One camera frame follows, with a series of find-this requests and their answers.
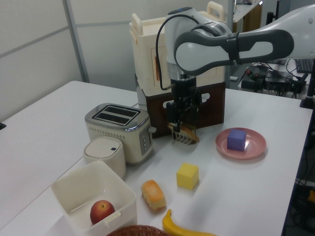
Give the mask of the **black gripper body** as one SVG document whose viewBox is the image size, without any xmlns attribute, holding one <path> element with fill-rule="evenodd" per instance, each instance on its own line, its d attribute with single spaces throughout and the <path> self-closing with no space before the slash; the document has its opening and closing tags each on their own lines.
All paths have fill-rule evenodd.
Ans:
<svg viewBox="0 0 315 236">
<path fill-rule="evenodd" d="M 188 109 L 191 105 L 198 107 L 198 89 L 196 78 L 171 80 L 171 92 L 178 109 Z"/>
</svg>

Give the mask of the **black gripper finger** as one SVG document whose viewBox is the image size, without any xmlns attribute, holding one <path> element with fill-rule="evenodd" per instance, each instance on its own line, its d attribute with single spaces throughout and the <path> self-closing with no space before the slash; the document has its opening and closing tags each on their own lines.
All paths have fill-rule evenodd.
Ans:
<svg viewBox="0 0 315 236">
<path fill-rule="evenodd" d="M 180 133 L 181 126 L 181 113 L 177 107 L 176 102 L 168 102 L 166 104 L 166 119 L 168 123 L 173 127 L 173 131 Z"/>
<path fill-rule="evenodd" d="M 189 100 L 188 118 L 190 123 L 195 123 L 198 119 L 198 110 L 202 104 L 201 93 L 194 94 Z"/>
</svg>

